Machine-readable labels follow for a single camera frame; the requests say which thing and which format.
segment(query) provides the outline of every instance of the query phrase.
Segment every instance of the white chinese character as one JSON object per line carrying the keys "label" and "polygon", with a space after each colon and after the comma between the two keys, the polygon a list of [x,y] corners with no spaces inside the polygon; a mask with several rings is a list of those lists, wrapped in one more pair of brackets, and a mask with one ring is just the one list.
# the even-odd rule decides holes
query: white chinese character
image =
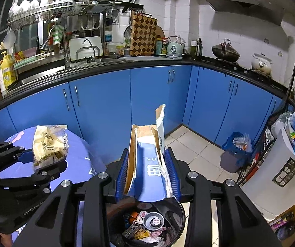
{"label": "white chinese character", "polygon": [[147,166],[147,173],[149,176],[160,176],[160,168],[159,165],[148,165]]}

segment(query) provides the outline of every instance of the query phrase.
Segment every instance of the yellow bottle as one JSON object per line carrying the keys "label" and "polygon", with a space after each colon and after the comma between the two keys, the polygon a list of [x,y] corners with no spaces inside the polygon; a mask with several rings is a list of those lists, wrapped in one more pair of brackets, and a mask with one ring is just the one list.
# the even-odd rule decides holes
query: yellow bottle
{"label": "yellow bottle", "polygon": [[3,73],[4,85],[8,89],[8,86],[17,80],[16,72],[13,70],[14,61],[11,59],[11,55],[7,55],[7,52],[2,52],[4,54],[3,61],[1,64],[1,69]]}

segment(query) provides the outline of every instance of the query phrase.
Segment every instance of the cutting board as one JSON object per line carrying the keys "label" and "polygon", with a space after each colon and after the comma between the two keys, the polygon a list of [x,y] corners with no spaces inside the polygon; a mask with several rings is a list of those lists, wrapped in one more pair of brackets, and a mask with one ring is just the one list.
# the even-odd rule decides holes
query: cutting board
{"label": "cutting board", "polygon": [[[93,36],[93,37],[85,37],[85,38],[77,38],[77,39],[71,39],[69,40],[69,54],[71,56],[71,60],[75,61],[76,59],[76,52],[81,47],[90,46],[89,42],[85,41],[88,39],[92,45],[95,45],[99,48],[99,51],[101,52],[101,56],[103,55],[103,47],[102,47],[102,40],[100,36]],[[93,57],[94,56],[94,50],[92,48],[83,49],[78,52],[78,59],[83,59],[85,57]]]}
{"label": "cutting board", "polygon": [[153,55],[155,47],[156,27],[155,18],[134,15],[130,42],[130,55]]}

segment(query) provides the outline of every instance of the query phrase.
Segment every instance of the black trash can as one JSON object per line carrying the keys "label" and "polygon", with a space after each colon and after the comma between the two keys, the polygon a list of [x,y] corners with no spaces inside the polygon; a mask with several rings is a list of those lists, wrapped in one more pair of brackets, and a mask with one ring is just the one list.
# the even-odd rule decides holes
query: black trash can
{"label": "black trash can", "polygon": [[[116,247],[169,247],[172,246],[181,236],[185,227],[184,208],[175,198],[164,199],[150,203],[149,209],[140,209],[140,202],[132,197],[125,197],[117,204],[106,204],[107,224],[110,242]],[[165,219],[166,230],[160,235],[164,241],[158,243],[145,243],[137,239],[127,239],[122,233],[126,230],[123,215],[133,211],[158,212]]]}

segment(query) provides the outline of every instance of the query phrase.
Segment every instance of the person's hand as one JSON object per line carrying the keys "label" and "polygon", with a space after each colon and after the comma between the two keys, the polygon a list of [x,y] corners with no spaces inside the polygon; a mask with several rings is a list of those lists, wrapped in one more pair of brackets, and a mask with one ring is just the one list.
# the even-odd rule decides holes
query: person's hand
{"label": "person's hand", "polygon": [[1,235],[1,243],[4,245],[4,247],[11,247],[12,246],[12,237],[11,234],[2,234]]}

